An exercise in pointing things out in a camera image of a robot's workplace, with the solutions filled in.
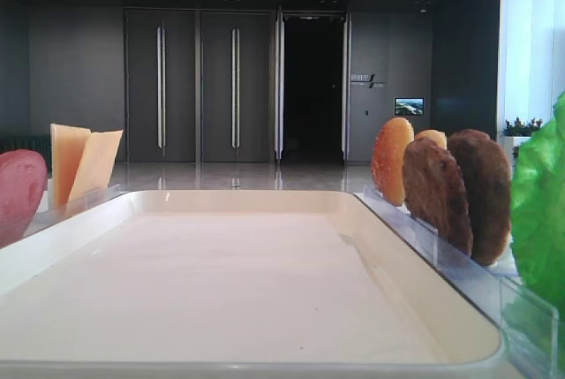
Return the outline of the yellow cheese slice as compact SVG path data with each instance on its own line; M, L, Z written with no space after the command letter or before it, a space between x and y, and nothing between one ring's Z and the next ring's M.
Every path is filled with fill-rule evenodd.
M68 202L108 187L122 135L122 130L90 134L79 161Z

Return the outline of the dark brown meat patty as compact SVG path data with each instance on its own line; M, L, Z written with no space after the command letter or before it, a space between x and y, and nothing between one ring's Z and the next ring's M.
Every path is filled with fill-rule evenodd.
M511 234L509 160L500 144L474 129L450 135L448 150L463 173L473 233L471 258L492 265Z

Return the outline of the orange cheese slice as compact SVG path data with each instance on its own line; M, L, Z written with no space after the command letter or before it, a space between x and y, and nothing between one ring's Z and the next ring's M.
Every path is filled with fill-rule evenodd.
M50 125L53 206L66 204L76 177L84 147L91 134L88 128Z

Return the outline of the green lettuce leaf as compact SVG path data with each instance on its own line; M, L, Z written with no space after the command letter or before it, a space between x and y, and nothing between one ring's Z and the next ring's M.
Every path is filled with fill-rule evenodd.
M564 96L554 116L519 149L511 186L517 271L524 284L564 310Z

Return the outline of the clear holder for lettuce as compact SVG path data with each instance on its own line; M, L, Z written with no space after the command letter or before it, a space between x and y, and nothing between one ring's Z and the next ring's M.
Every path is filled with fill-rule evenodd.
M521 373L528 378L564 377L564 323L557 308L504 278L501 321L510 358Z

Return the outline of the golden bun top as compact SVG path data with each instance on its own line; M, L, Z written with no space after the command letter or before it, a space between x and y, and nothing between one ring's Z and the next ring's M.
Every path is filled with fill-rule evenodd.
M390 119L375 140L371 163L373 182L384 199L396 207L404 202L403 155L413 140L413 127L403 117Z

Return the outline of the golden bun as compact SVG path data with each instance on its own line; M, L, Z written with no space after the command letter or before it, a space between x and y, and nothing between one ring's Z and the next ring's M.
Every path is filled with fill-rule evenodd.
M384 199L396 207L404 202L403 155L413 140L413 127L403 117L390 119L375 140L371 163L373 182Z
M440 148L447 149L448 142L447 136L444 132L434 130L434 129L427 129L423 130L415 135L414 140L427 138L435 142Z

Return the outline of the cream rectangular tray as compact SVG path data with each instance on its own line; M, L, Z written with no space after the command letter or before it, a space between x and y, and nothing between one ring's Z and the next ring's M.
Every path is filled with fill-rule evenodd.
M505 355L349 193L127 193L1 252L4 378L487 378Z

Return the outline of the dark double door middle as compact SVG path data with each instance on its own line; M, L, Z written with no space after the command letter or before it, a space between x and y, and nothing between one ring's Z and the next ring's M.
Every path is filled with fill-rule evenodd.
M201 44L203 161L266 162L269 16L205 12Z

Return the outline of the dark double door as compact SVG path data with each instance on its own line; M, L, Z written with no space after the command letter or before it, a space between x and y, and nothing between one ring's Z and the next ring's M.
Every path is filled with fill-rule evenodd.
M196 159L195 28L191 11L125 14L127 155L131 162Z
M205 12L201 44L203 161L266 162L269 16Z

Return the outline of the golden bun bottom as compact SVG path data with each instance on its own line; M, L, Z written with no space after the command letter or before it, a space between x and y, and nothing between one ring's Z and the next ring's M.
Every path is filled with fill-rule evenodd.
M427 129L423 130L415 135L414 140L427 138L435 142L440 148L447 149L448 142L447 136L444 132L434 130L434 129Z

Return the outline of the dark double door left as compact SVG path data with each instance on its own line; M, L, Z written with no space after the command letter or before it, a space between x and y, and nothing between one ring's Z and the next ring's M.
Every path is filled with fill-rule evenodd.
M131 162L196 159L195 28L191 11L125 14L127 155Z

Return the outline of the flower planter box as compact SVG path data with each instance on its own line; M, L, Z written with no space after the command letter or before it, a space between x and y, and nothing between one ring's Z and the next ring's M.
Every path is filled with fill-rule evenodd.
M528 122L517 117L513 123L509 120L501 133L502 147L510 161L514 162L519 154L519 147L525 143L544 124L541 118L532 118Z

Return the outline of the small wall display screen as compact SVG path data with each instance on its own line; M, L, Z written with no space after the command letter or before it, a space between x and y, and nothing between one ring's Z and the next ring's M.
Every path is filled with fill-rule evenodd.
M394 102L396 116L423 116L424 107L423 98L396 98Z

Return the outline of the clear long left rail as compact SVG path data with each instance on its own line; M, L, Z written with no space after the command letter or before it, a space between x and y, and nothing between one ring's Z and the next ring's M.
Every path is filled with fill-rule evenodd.
M62 206L38 211L34 215L31 223L28 225L23 237L27 238L39 231L49 228L55 224L59 224L68 218L102 205L107 201L115 199L122 193L120 185L113 185L106 189L92 191L86 196Z

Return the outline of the clear long rail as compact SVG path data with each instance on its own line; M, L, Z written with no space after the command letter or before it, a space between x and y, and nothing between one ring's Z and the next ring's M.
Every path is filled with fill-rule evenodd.
M86 196L62 206L38 211L34 215L31 223L28 225L23 237L27 238L39 231L49 228L55 224L59 224L68 218L102 205L107 201L115 199L122 193L120 185L113 185L106 189L92 191Z
M505 246L502 256L494 264L484 267L441 238L432 225L413 217L404 205L393 206L378 192L368 187L362 193L356 193L356 196L360 197L393 231L433 266L445 272L453 280L487 280L489 277L494 277L516 284L522 283L509 244Z

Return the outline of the clear long right rail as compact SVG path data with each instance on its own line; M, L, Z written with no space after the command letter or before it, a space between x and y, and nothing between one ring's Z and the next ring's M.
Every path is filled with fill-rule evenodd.
M522 283L509 244L505 246L502 256L494 264L484 267L441 238L432 225L413 217L404 205L393 206L378 192L368 187L362 193L356 193L356 196L360 197L393 231L433 266L445 272L453 280L487 280L489 277L494 277L516 284Z

